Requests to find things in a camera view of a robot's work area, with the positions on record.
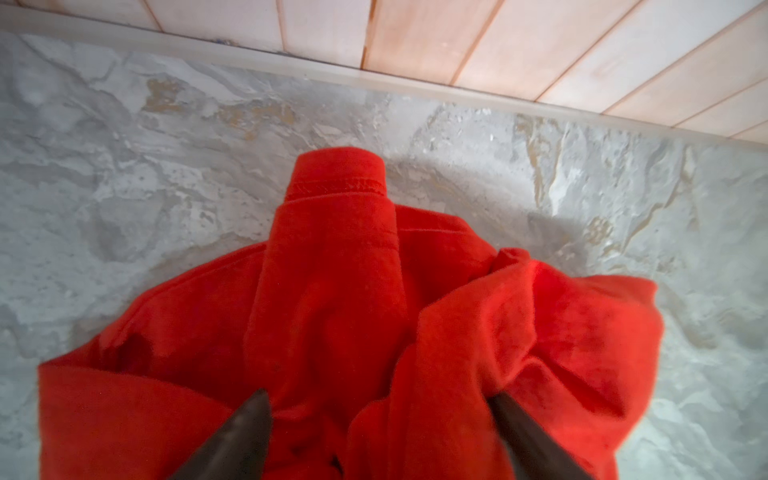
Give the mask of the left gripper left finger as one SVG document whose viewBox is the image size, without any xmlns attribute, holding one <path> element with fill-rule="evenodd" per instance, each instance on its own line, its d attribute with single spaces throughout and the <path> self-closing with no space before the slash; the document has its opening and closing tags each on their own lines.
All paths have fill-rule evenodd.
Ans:
<svg viewBox="0 0 768 480">
<path fill-rule="evenodd" d="M 170 479 L 261 479 L 271 427 L 268 394 L 261 389 L 246 400 Z"/>
</svg>

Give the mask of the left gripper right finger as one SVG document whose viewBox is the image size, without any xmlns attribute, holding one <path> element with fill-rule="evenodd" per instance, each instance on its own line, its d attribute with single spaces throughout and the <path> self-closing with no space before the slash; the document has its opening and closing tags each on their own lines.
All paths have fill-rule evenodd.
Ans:
<svg viewBox="0 0 768 480">
<path fill-rule="evenodd" d="M 593 479 L 509 395 L 490 397 L 488 405 L 517 479 Z"/>
</svg>

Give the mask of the red cloth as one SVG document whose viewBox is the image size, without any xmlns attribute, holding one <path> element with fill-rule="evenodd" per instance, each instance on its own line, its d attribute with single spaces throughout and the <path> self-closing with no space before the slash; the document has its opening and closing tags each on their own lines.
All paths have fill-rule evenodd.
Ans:
<svg viewBox="0 0 768 480">
<path fill-rule="evenodd" d="M 253 394 L 263 479 L 515 479 L 498 395 L 594 479 L 653 392 L 652 281 L 570 277 L 393 203 L 384 162 L 301 155 L 267 241 L 138 297 L 38 369 L 44 479 L 166 479 Z"/>
</svg>

